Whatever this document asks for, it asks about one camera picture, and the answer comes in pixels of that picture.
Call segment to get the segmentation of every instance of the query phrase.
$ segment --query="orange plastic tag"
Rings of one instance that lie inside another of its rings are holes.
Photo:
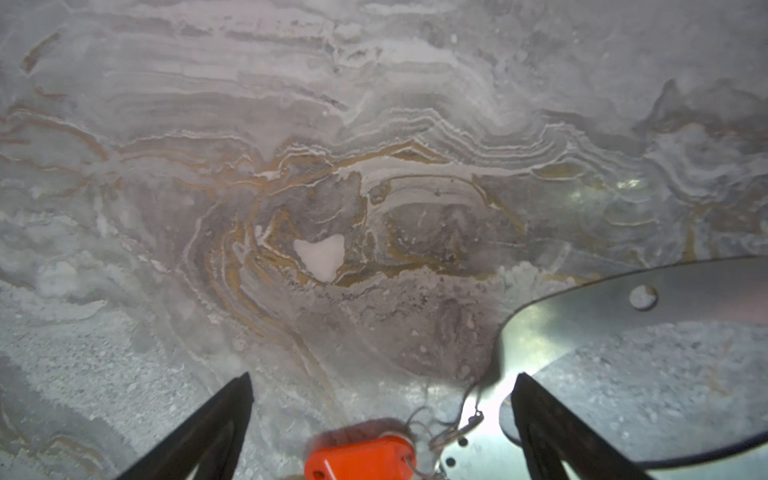
[[[416,467],[413,446],[398,436],[314,452],[306,461],[306,480],[409,480]]]

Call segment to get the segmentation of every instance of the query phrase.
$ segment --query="metal plate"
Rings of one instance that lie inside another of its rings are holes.
[[[629,295],[651,286],[656,305],[636,310]],[[467,395],[458,427],[476,411],[483,421],[463,446],[447,445],[440,466],[449,480],[528,480],[522,450],[502,431],[499,409],[521,372],[535,374],[556,359],[602,336],[662,323],[734,322],[768,325],[768,257],[670,266],[594,283],[517,312],[499,334],[493,367]],[[664,470],[661,479],[751,478],[768,472],[768,445],[718,462]]]

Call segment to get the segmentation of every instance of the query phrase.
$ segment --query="brown stain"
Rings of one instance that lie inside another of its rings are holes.
[[[217,155],[200,154],[211,146],[214,146]],[[125,158],[141,157],[144,153],[147,153],[147,156],[156,154],[160,157],[175,154],[179,158],[190,158],[199,164],[211,166],[216,159],[228,160],[234,156],[245,158],[254,166],[264,163],[259,152],[250,144],[231,137],[194,138],[168,134],[160,138],[141,138],[126,145],[116,146],[114,150]]]
[[[579,164],[565,161],[535,168],[531,172],[545,180],[573,180],[584,173],[584,168]]]
[[[203,168],[209,168],[212,167],[213,162],[216,159],[211,159],[207,157],[198,157],[194,154],[189,154],[182,150],[176,150],[173,148],[158,148],[153,150],[145,150],[145,151],[132,151],[130,153],[126,153],[126,149],[121,148],[118,149],[118,152],[121,153],[120,163],[128,163],[131,161],[138,161],[138,160],[149,160],[152,157],[158,157],[162,158],[164,161],[170,163],[170,164],[179,164],[183,165],[185,167],[203,167]]]
[[[36,112],[34,108],[27,105],[23,100],[17,100],[5,109],[5,116],[9,118],[17,113],[35,114]]]
[[[206,198],[210,200],[210,202],[213,204],[222,200],[221,195],[219,193],[220,191],[215,186],[191,184],[186,180],[181,180],[179,177],[172,177],[172,178],[180,187],[183,187],[189,191],[202,192],[203,194],[205,194]]]
[[[634,248],[627,251],[625,261],[635,266],[645,266],[645,262],[640,258],[640,254],[637,252],[637,249]]]
[[[359,172],[352,172],[347,177],[347,180],[351,180],[353,182],[356,182],[358,185],[362,182],[362,175]],[[365,225],[366,221],[368,220],[368,202],[366,202],[366,198],[360,193],[359,188],[357,191],[357,207],[359,210],[359,213],[352,217],[350,229],[358,226],[358,225]]]
[[[541,276],[544,281],[553,281],[559,283],[567,283],[569,280],[573,280],[576,286],[589,285],[602,280],[602,276],[597,272],[592,272],[587,276],[578,275],[566,275],[564,273],[545,273]]]
[[[47,98],[48,100],[64,100],[69,95],[67,94],[52,94],[48,93],[47,91],[43,90],[40,87],[35,87],[35,92],[37,92],[38,95],[40,95],[43,98]]]
[[[5,411],[5,406],[2,402],[0,402],[0,436],[5,437],[11,442],[20,442],[23,445],[29,444],[29,439],[11,424],[11,419]]]
[[[368,192],[368,201],[372,205],[383,204],[384,200],[386,200],[387,196],[392,192],[392,181],[390,179],[382,180],[379,186],[382,187],[381,191],[376,191],[374,194],[370,191]]]
[[[29,145],[31,142],[25,138],[12,138],[0,135],[0,144],[3,145]]]
[[[725,360],[725,358],[728,357],[732,346],[733,339],[726,340],[725,346],[723,346],[723,352],[717,358],[715,364],[709,367],[710,376],[707,380],[707,388],[709,388],[711,392],[715,392],[725,398],[730,397],[731,392],[726,391],[723,389],[723,387],[720,386],[720,381],[718,380],[718,371],[720,369],[720,364]]]
[[[684,263],[695,262],[696,256],[696,231],[694,230],[693,223],[688,221],[685,226],[685,241],[683,246],[683,258]]]
[[[346,422],[346,416],[343,415],[339,407],[333,386],[325,370],[305,344],[304,339],[288,325],[278,319],[274,319],[265,312],[242,290],[240,268],[243,265],[235,256],[232,245],[234,243],[245,243],[246,235],[244,224],[237,221],[233,229],[227,231],[220,238],[220,241],[216,242],[218,243],[216,250],[219,250],[221,253],[221,265],[219,265],[219,268],[216,268],[214,257],[211,255],[207,256],[207,271],[213,279],[210,284],[217,291],[217,295],[225,302],[226,310],[235,315],[246,328],[258,336],[282,346],[288,353],[294,356],[294,362],[305,373],[308,384],[319,384],[316,388],[316,394],[322,399],[326,410],[334,417],[334,421],[343,425]],[[265,329],[259,326],[259,324],[263,324],[267,328]],[[298,350],[298,356],[295,354],[294,348]],[[312,366],[312,372],[307,369],[304,362]]]
[[[296,272],[296,279],[301,284],[306,284],[310,278],[302,272],[298,260],[290,255],[281,253],[279,248],[273,247],[270,244],[270,241],[274,242],[277,240],[275,232],[279,230],[283,224],[286,224],[286,228],[293,232],[296,237],[299,237],[298,230],[290,220],[290,213],[287,210],[281,209],[272,214],[270,222],[265,229],[268,234],[260,243],[257,242],[257,239],[253,236],[253,228],[256,226],[259,207],[260,200],[256,200],[248,213],[247,236],[245,240],[248,242],[250,251],[253,252],[252,255],[248,256],[248,266],[267,284],[274,284],[273,276],[270,274],[270,271],[268,271],[269,267],[271,267],[271,271],[278,274],[283,271],[283,269],[292,270]]]
[[[38,43],[35,47],[32,48],[32,50],[27,53],[27,55],[22,59],[22,70],[29,73],[32,71],[32,69],[35,67],[35,65],[38,64],[38,61],[40,61],[40,58],[48,51],[51,50],[51,47],[53,47],[53,44],[56,43],[59,38],[61,38],[61,35],[55,31],[52,34],[50,34],[48,37],[44,38],[40,43]]]
[[[602,191],[605,190],[605,184],[603,181],[598,177],[592,177],[588,175],[582,175],[579,177],[579,181],[585,186],[589,187],[592,190]]]
[[[599,253],[601,251],[607,250],[613,245],[613,243],[609,242],[608,240],[602,240],[587,233],[580,224],[576,227],[576,234],[574,238],[576,239],[576,244],[589,253]]]
[[[73,170],[71,168],[67,167],[43,167],[41,165],[38,165],[34,161],[28,159],[28,158],[22,158],[20,160],[12,160],[8,157],[6,157],[3,154],[0,154],[0,162],[7,163],[7,164],[22,164],[22,165],[28,165],[36,170],[39,170],[41,172],[61,172],[63,174],[69,174],[74,175],[78,180],[78,184],[75,185],[72,188],[68,188],[61,192],[58,195],[55,195],[56,197],[71,197],[75,193],[77,193],[80,189],[86,187],[92,182],[92,179],[90,177],[84,177],[82,174],[77,172],[76,170]]]
[[[250,178],[247,180],[235,180],[237,178],[237,172],[235,169],[219,169],[217,173],[211,176],[206,185],[190,184],[185,180],[181,180],[176,177],[176,181],[186,188],[202,190],[211,200],[222,200],[221,192],[232,191],[233,187],[239,186],[247,190],[257,192],[258,199],[272,197],[275,194],[282,193],[294,187],[305,187],[307,184],[312,184],[321,180],[324,177],[335,174],[339,169],[354,165],[362,161],[367,161],[376,157],[392,156],[397,157],[405,161],[415,161],[425,164],[444,164],[447,160],[422,146],[418,142],[408,141],[401,144],[390,145],[373,152],[367,152],[351,157],[344,157],[340,160],[333,160],[327,155],[312,155],[306,151],[297,149],[295,145],[286,146],[285,152],[278,154],[270,162],[262,165],[256,174],[264,174],[269,171],[270,167],[277,168],[280,171],[280,175],[272,180],[267,180],[265,177]],[[153,151],[154,155],[161,154],[159,151]],[[141,152],[133,152],[130,157],[126,157],[124,161],[138,160],[142,157]],[[195,165],[192,168],[200,167],[204,165],[206,168],[210,168],[208,163],[204,159],[195,160]],[[290,172],[292,166],[302,164],[305,167],[310,166],[310,173],[308,174],[295,174]],[[359,176],[358,172],[349,172],[350,177]],[[421,177],[434,177],[433,175],[424,174],[405,174],[387,178],[385,181],[385,191],[381,195],[381,202],[383,202],[387,195],[392,193],[392,182],[394,180],[406,179],[406,178],[421,178]],[[448,178],[451,181],[460,181],[469,185],[474,189],[482,203],[493,210],[502,212],[510,221],[511,225],[522,235],[525,234],[526,225],[525,222],[513,211],[507,208],[500,200],[496,199],[493,195],[489,194],[486,190],[478,185],[477,178],[473,177],[471,180],[466,180],[461,177],[452,175],[440,175],[440,177]],[[313,193],[313,187],[310,188],[310,196]],[[350,228],[362,227],[364,228],[368,221],[368,202],[362,195],[358,195],[357,201],[359,202],[359,214],[352,219],[352,225]],[[260,206],[260,200],[255,200],[253,206],[250,208],[248,214],[248,230],[251,231],[255,226],[255,219],[257,218],[257,211]],[[252,245],[254,252],[257,252],[258,263],[262,263],[265,266],[269,266],[276,272],[283,272],[282,275],[285,279],[287,276],[292,276],[295,280],[304,284],[311,277],[300,266],[297,258],[293,255],[293,251],[282,251],[279,247],[280,244],[286,245],[290,243],[290,240],[302,238],[290,219],[290,214],[285,210],[278,210],[273,214],[270,223],[266,229],[269,234],[266,238],[261,240],[261,245]],[[460,259],[462,257],[461,252],[456,247],[455,239],[450,240],[454,245],[454,260],[452,262],[442,262],[439,259],[431,257],[421,257],[414,254],[403,254],[399,252],[392,244],[392,235],[389,235],[387,246],[385,251],[392,255],[392,258],[399,265],[383,265],[380,262],[366,262],[365,264],[354,263],[351,264],[348,259],[339,269],[338,275],[334,283],[339,286],[349,286],[354,283],[362,282],[369,279],[371,276],[378,272],[382,272],[387,276],[396,276],[405,270],[417,270],[423,266],[427,266],[430,270],[437,273],[447,273],[459,276],[473,276],[475,278],[487,277],[493,273],[474,273],[469,274],[462,271]],[[350,246],[346,249],[346,254],[350,254],[352,250],[361,252],[365,258],[373,258],[371,242],[364,242],[358,246]]]
[[[707,204],[701,216],[712,230],[730,233],[760,234],[760,212],[764,208],[765,191],[758,182],[751,183],[731,204]]]
[[[444,261],[438,257],[428,257],[401,252],[397,248],[396,236],[397,233],[395,227],[391,223],[388,224],[386,250],[394,260],[399,260],[402,263],[413,265],[415,268],[426,266],[430,270],[437,273],[445,273],[450,271],[451,268],[456,268],[458,266],[458,258],[456,257],[454,257],[453,261]]]
[[[28,116],[23,120],[19,121],[15,126],[11,128],[10,130],[11,134],[18,136],[27,127],[39,127],[42,129],[60,131],[64,134],[71,135],[72,137],[76,137],[78,140],[84,143],[89,150],[93,151],[101,159],[101,161],[107,161],[107,151],[101,146],[101,144],[98,143],[98,141],[96,141],[96,138],[94,136],[87,134],[76,127],[72,127],[71,125],[60,123],[53,118],[45,117],[44,115],[39,114],[38,112],[32,109],[27,109],[27,108],[18,109],[14,113],[17,113],[17,112],[26,113],[28,114]],[[11,143],[13,141],[14,141],[13,138],[9,138],[9,139],[3,138],[3,139],[0,139],[0,144]]]
[[[56,435],[40,451],[41,455],[66,455],[79,463],[88,475],[99,478],[107,478],[104,475],[102,465],[106,465],[106,459],[96,450],[82,445],[80,442],[64,435]]]

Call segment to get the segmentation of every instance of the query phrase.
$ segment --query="gray rock surface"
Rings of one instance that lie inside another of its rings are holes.
[[[0,477],[112,478],[227,380],[238,478],[419,407],[520,306],[768,253],[759,0],[0,5]],[[539,378],[636,459],[768,427],[760,329]]]

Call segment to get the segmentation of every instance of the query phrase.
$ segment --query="white salt patch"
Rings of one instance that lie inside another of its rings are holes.
[[[169,269],[165,268],[165,265],[163,265],[162,263],[158,262],[157,260],[150,260],[150,263],[152,263],[152,266],[154,267],[154,269],[157,270],[160,273],[168,273],[168,272],[170,272]]]
[[[83,320],[91,318],[107,305],[107,300],[95,300],[85,305],[78,305],[59,298],[44,298],[32,290],[18,288],[5,282],[0,282],[0,289],[3,291],[0,303],[7,300],[9,305],[13,305],[18,311],[24,313],[24,315],[17,314],[18,319],[26,316],[46,322]]]
[[[317,243],[294,240],[293,249],[310,273],[321,282],[336,278],[344,263],[344,236],[337,233]]]
[[[94,210],[96,210],[96,228],[102,237],[106,237],[107,234],[118,234],[118,229],[114,227],[109,220],[107,220],[101,208],[104,206],[104,201],[98,195],[94,199]]]
[[[42,296],[64,296],[77,289],[78,271],[65,261],[38,270],[38,292]]]
[[[333,35],[342,40],[354,40],[362,34],[362,26],[357,23],[346,23],[337,25],[333,29]]]

